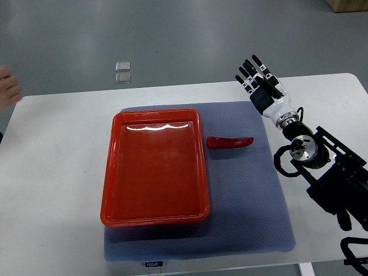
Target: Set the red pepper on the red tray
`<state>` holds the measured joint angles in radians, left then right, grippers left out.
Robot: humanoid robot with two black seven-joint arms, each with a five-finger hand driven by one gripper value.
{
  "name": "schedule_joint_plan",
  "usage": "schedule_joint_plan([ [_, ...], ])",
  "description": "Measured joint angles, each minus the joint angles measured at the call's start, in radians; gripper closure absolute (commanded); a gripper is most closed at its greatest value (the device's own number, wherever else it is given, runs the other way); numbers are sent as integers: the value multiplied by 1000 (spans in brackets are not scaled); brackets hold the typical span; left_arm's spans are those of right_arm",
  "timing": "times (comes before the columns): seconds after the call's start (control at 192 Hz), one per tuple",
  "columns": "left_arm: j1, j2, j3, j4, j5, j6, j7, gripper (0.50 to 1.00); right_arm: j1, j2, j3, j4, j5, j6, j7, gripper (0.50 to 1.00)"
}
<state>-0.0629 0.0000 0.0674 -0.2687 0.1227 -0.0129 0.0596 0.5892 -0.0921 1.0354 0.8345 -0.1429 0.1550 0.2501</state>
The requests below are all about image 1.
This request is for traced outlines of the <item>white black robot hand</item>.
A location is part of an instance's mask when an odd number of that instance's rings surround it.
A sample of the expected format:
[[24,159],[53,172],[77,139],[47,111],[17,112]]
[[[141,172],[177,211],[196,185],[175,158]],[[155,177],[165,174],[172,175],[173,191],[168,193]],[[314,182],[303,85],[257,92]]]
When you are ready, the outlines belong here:
[[283,84],[278,78],[272,78],[273,74],[256,55],[252,55],[252,59],[264,76],[246,59],[244,68],[239,67],[239,71],[249,84],[239,75],[235,75],[235,79],[250,95],[250,100],[256,110],[264,117],[271,119],[277,128],[284,128],[287,124],[298,121],[300,117],[297,111],[290,106],[289,93]]

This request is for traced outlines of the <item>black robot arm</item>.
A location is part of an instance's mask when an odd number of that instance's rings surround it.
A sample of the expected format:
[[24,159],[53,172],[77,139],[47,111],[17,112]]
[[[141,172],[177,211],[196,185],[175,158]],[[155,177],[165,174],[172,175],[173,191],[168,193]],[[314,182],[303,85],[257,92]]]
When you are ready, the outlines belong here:
[[256,55],[239,71],[235,78],[255,109],[290,142],[274,154],[276,170],[288,178],[303,176],[310,198],[336,216],[342,230],[351,230],[352,218],[367,229],[366,162],[322,127],[312,132],[302,121],[304,109],[291,106],[283,84]]

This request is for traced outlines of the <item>person's hand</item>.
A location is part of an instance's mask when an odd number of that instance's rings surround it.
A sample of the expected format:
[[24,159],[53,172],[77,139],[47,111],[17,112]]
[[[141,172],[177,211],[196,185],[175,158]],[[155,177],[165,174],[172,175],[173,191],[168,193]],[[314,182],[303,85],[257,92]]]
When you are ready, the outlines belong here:
[[4,112],[22,99],[22,86],[8,67],[1,66],[0,74],[0,111]]

